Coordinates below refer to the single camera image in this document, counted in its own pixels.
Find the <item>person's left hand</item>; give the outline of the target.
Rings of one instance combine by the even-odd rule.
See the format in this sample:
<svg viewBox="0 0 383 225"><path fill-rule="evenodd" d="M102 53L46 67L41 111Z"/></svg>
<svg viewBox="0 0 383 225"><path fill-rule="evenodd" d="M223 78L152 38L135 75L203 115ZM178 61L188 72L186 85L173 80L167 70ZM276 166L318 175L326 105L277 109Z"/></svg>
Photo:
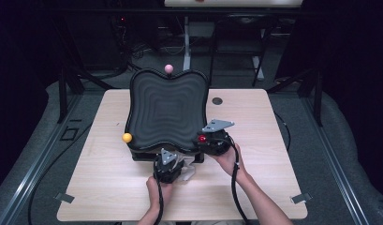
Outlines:
<svg viewBox="0 0 383 225"><path fill-rule="evenodd" d="M164 206L168 206L173 193L173 184L157 184L156 180L150 176L146 182L149 192L150 207L149 212L158 213L160 200L163 200Z"/></svg>

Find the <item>black wavy tray stand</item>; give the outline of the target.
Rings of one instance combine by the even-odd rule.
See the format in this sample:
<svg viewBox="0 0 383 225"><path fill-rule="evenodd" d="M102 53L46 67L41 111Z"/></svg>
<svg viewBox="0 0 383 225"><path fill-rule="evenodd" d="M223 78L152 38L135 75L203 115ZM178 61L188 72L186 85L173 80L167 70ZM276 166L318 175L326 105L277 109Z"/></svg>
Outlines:
<svg viewBox="0 0 383 225"><path fill-rule="evenodd" d="M136 161L151 161L162 148L204 161L193 144L207 125L209 79L197 70L165 74L146 68L136 72L129 85L130 108L125 132Z"/></svg>

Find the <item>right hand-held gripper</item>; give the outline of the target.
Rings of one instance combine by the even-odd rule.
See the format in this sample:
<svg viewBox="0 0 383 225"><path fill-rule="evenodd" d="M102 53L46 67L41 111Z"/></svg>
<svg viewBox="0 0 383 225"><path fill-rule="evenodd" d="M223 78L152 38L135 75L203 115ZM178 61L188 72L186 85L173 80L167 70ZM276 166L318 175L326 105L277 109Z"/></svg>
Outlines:
<svg viewBox="0 0 383 225"><path fill-rule="evenodd" d="M233 125L232 121L212 119L197 133L193 144L201 153L209 156L221 156L232 146L232 140L226 132L226 128Z"/></svg>

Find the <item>aluminium floor rail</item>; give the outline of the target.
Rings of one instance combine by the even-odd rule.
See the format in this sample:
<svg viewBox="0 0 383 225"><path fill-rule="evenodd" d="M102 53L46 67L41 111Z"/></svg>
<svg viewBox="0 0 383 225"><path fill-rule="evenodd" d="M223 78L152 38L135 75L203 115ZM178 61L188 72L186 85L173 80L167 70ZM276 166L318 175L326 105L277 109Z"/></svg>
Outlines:
<svg viewBox="0 0 383 225"><path fill-rule="evenodd" d="M355 225L370 225L367 216L361 208L361 204L355 194L353 187L350 185L343 167L338 160L331 142L323 126L320 126L313 114L313 104L308 98L302 97L301 103L307 113L310 123L314 127L317 136L323 146L322 153L331 170L331 174L336 185L342 195L349 214L351 215Z"/></svg>
<svg viewBox="0 0 383 225"><path fill-rule="evenodd" d="M52 156L53 146L65 129L67 118L81 99L79 95L70 98L67 113L58 123L59 100L50 97L36 129L0 186L0 225L12 225L16 220Z"/></svg>

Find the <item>person's right hand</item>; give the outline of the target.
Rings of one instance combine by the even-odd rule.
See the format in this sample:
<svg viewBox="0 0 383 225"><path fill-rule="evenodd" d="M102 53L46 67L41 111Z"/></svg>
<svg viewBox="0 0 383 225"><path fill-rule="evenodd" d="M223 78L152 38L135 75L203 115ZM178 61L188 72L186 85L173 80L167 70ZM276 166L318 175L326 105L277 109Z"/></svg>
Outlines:
<svg viewBox="0 0 383 225"><path fill-rule="evenodd" d="M248 173L243 165L241 150L238 144L235 144L234 147L230 147L228 151L221 156L213 156L213 159L216 160L216 162L228 175L232 175L234 166L238 165L236 182L239 185L243 184L247 180Z"/></svg>

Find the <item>black metal stand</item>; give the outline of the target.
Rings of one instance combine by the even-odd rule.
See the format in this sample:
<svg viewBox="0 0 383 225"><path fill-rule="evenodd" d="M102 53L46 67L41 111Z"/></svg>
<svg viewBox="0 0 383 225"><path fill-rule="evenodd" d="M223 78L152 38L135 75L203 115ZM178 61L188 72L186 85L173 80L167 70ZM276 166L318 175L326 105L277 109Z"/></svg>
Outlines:
<svg viewBox="0 0 383 225"><path fill-rule="evenodd" d="M321 103L322 103L322 74L317 68L308 68L305 71L287 78L267 90L269 94L276 93L285 87L290 86L296 81L301 81L301 85L297 90L297 94L300 98L308 98L311 93L313 94L313 117L317 124L321 127Z"/></svg>
<svg viewBox="0 0 383 225"><path fill-rule="evenodd" d="M81 83L81 78L84 78L96 84L104 90L113 89L113 86L99 80L97 77L93 76L91 73L87 72L84 69L80 69L78 67L62 67L61 72L58 75L60 105L58 124L64 121L68 113L66 89L69 87L75 95L83 94L85 88Z"/></svg>

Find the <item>white desk leg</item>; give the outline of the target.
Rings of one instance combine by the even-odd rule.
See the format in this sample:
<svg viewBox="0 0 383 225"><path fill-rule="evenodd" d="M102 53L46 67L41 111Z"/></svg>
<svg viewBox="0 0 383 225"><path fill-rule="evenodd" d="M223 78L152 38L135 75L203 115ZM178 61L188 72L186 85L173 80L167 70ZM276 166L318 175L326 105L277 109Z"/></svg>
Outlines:
<svg viewBox="0 0 383 225"><path fill-rule="evenodd" d="M263 82L265 80L265 77L264 77L264 74L263 74L263 71L262 71L262 68L261 68L259 57L258 56L253 56L252 57L252 61L253 61L253 65L255 67L255 71L257 73L257 80L260 81L260 82Z"/></svg>
<svg viewBox="0 0 383 225"><path fill-rule="evenodd" d="M189 21L188 17L184 17L184 65L183 70L189 70L191 65L190 37L189 37Z"/></svg>

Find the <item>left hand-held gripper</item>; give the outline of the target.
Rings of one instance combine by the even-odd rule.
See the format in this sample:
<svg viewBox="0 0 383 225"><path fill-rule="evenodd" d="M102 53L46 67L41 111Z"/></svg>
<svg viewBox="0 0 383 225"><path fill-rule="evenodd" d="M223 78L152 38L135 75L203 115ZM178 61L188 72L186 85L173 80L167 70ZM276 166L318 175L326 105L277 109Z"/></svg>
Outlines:
<svg viewBox="0 0 383 225"><path fill-rule="evenodd" d="M184 161L179 160L177 154L162 148L154 160L154 178L158 182L171 184L180 176L183 166Z"/></svg>

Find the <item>black chair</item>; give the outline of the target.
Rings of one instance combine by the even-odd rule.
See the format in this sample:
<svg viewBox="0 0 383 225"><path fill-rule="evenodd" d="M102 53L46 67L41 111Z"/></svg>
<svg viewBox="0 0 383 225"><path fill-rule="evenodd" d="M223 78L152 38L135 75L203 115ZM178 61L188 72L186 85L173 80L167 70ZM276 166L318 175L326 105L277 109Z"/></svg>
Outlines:
<svg viewBox="0 0 383 225"><path fill-rule="evenodd" d="M217 54L246 54L251 59L258 56L262 68L270 36L277 24L278 18L268 14L234 13L217 20L210 47L210 81L213 80ZM258 80L254 65L253 70L252 86L255 86Z"/></svg>

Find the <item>white cleaning cloth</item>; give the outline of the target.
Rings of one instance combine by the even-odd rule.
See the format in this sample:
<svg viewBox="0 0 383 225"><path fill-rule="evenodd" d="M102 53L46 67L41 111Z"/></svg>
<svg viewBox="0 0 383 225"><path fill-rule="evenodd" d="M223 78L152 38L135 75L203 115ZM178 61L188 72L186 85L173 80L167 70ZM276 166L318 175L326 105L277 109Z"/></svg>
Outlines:
<svg viewBox="0 0 383 225"><path fill-rule="evenodd" d="M188 181L195 173L196 168L193 165L195 158L190 156L181 156L179 165L181 166L181 173L178 176L178 181Z"/></svg>

